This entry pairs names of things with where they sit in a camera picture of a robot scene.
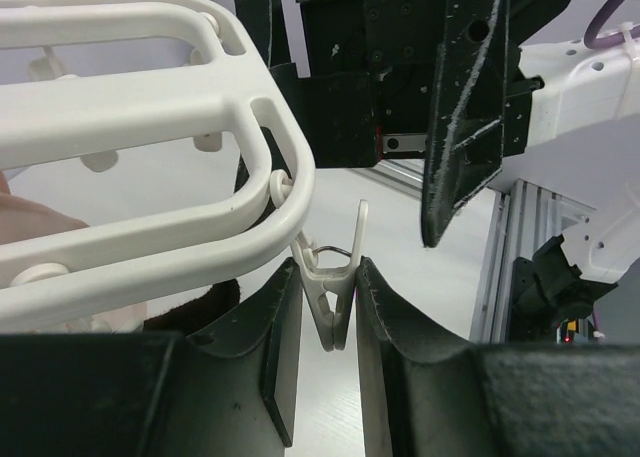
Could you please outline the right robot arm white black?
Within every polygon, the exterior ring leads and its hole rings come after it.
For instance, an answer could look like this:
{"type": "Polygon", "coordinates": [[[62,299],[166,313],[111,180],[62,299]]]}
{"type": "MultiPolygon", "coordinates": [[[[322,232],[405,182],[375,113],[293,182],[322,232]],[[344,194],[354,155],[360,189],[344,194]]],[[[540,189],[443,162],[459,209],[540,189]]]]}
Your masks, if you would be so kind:
{"type": "Polygon", "coordinates": [[[320,168],[419,158],[425,243],[500,173],[505,158],[592,109],[587,68],[526,65],[524,40],[570,0],[296,0],[310,74],[293,69],[282,0],[234,0],[320,168]]]}

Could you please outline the white plastic clip hanger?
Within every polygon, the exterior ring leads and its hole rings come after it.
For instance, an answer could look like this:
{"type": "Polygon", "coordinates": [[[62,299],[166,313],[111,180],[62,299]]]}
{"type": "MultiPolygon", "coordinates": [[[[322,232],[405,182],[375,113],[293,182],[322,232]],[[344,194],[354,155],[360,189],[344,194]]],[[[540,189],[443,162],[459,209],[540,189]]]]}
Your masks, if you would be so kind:
{"type": "Polygon", "coordinates": [[[1,328],[54,326],[248,273],[307,217],[307,140],[240,20],[210,0],[1,0],[5,49],[169,37],[202,63],[5,85],[1,166],[229,132],[250,177],[213,204],[4,245],[1,328]]]}

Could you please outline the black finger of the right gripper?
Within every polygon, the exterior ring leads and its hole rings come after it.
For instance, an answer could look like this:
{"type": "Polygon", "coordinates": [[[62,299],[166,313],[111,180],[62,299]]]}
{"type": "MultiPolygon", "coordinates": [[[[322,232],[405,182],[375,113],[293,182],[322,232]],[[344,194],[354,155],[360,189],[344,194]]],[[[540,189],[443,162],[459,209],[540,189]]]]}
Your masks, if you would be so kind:
{"type": "Polygon", "coordinates": [[[297,77],[291,59],[281,0],[234,0],[236,16],[249,33],[264,63],[278,76],[297,77]]]}
{"type": "Polygon", "coordinates": [[[446,0],[429,110],[421,235],[436,247],[461,209],[501,167],[507,90],[520,51],[511,0],[446,0]]]}

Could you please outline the white hanger clip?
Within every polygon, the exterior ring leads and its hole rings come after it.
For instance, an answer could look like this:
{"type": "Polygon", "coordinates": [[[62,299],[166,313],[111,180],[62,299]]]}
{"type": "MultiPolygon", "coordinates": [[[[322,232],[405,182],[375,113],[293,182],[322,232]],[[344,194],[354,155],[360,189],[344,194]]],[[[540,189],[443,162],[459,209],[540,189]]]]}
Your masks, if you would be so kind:
{"type": "Polygon", "coordinates": [[[355,274],[363,255],[368,211],[368,202],[361,200],[350,251],[335,246],[318,247],[304,232],[300,232],[290,246],[300,269],[302,287],[325,352],[342,351],[346,346],[355,295],[355,274]],[[319,267],[318,255],[327,251],[348,257],[348,263],[333,268],[319,267]]]}

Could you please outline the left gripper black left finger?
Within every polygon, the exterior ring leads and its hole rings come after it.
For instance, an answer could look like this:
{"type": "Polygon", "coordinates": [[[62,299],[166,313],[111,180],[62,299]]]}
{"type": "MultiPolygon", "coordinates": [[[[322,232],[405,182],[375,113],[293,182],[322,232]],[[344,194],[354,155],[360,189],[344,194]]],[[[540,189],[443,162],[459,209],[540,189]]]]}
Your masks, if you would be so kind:
{"type": "Polygon", "coordinates": [[[285,260],[190,335],[5,335],[5,456],[281,456],[294,435],[303,307],[285,260]]]}

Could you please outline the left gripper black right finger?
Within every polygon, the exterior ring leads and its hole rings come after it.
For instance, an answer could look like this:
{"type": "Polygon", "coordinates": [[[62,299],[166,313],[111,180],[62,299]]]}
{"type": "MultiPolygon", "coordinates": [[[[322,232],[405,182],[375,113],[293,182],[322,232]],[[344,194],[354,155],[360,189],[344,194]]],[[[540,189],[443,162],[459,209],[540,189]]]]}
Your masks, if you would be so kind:
{"type": "Polygon", "coordinates": [[[635,345],[475,344],[355,274],[369,456],[635,456],[635,345]]]}

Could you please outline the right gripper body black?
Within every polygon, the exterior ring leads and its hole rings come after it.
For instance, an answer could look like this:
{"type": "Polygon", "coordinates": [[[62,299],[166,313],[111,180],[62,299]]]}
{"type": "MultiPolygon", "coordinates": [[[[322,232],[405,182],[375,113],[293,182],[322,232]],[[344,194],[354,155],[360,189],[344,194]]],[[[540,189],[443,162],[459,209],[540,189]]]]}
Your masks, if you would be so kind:
{"type": "MultiPolygon", "coordinates": [[[[446,0],[293,0],[310,73],[278,77],[320,168],[371,167],[420,158],[442,40],[446,0]]],[[[511,0],[511,39],[521,45],[571,0],[511,0]]],[[[506,104],[529,101],[519,68],[506,104]]]]}

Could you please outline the pink sock front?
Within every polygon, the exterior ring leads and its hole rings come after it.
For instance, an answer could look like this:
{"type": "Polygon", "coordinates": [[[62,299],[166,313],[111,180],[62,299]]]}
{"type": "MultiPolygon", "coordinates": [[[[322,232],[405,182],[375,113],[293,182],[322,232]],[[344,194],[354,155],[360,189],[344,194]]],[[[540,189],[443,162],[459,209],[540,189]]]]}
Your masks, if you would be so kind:
{"type": "Polygon", "coordinates": [[[1,173],[1,244],[55,235],[88,225],[45,205],[13,195],[1,173]]]}

